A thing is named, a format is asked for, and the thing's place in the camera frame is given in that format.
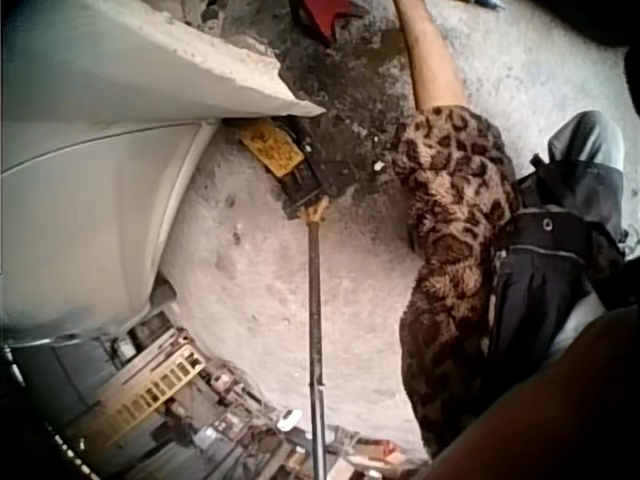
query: yellow tag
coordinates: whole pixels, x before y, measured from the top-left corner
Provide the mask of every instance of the yellow tag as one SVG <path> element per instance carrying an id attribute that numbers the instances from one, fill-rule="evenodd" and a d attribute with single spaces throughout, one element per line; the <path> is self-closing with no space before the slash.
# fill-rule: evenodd
<path id="1" fill-rule="evenodd" d="M 271 120 L 234 122 L 233 126 L 238 129 L 242 143 L 278 178 L 290 173 L 304 159 L 291 137 Z"/>

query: gray ground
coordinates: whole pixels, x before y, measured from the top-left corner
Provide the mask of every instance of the gray ground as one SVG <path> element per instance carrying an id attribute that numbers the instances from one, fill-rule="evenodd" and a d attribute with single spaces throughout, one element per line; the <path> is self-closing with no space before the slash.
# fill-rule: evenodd
<path id="1" fill-rule="evenodd" d="M 398 320 L 420 260 L 409 250 L 399 187 L 386 160 L 397 119 L 411 110 L 404 46 L 390 0 L 362 2 L 367 19 L 325 50 L 290 25 L 285 0 L 232 0 L 223 36 L 268 43 L 297 93 L 327 107 L 313 121 L 358 186 L 321 230 L 326 416 L 422 455 L 400 380 Z M 578 36 L 526 1 L 494 13 L 430 0 L 470 92 L 502 130 L 517 173 L 573 114 L 597 108 L 627 142 L 624 218 L 638 218 L 638 121 L 622 75 L 623 51 Z M 269 400 L 307 411 L 306 231 L 287 221 L 281 193 L 225 128 L 205 152 L 174 224 L 162 270 L 178 291 L 171 316 L 211 353 L 248 372 Z"/>

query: person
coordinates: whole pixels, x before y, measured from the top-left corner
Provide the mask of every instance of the person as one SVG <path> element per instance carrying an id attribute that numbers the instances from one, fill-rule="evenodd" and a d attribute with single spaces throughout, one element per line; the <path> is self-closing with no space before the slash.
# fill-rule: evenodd
<path id="1" fill-rule="evenodd" d="M 620 129 L 579 113 L 549 140 L 549 162 L 534 157 L 516 181 L 424 1 L 394 3 L 416 113 L 398 127 L 393 166 L 425 257 L 400 320 L 402 379 L 435 459 L 428 475 L 592 467 L 580 455 L 620 447 L 636 398 Z"/>

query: leopard print sweater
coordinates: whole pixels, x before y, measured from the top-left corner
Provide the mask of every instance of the leopard print sweater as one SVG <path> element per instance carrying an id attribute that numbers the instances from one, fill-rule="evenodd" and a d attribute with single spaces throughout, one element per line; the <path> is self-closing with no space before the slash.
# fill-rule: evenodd
<path id="1" fill-rule="evenodd" d="M 418 113 L 396 139 L 394 170 L 425 257 L 400 321 L 402 379 L 434 458 L 477 414 L 491 241 L 518 197 L 500 132 L 467 108 Z"/>

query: metal pole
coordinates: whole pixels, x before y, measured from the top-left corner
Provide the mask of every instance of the metal pole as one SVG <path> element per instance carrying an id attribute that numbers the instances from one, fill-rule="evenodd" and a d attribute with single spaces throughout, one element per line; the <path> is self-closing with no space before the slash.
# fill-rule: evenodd
<path id="1" fill-rule="evenodd" d="M 325 480 L 324 382 L 322 379 L 322 315 L 320 308 L 320 224 L 310 221 L 309 229 L 309 390 L 311 432 L 313 434 L 313 478 Z"/>

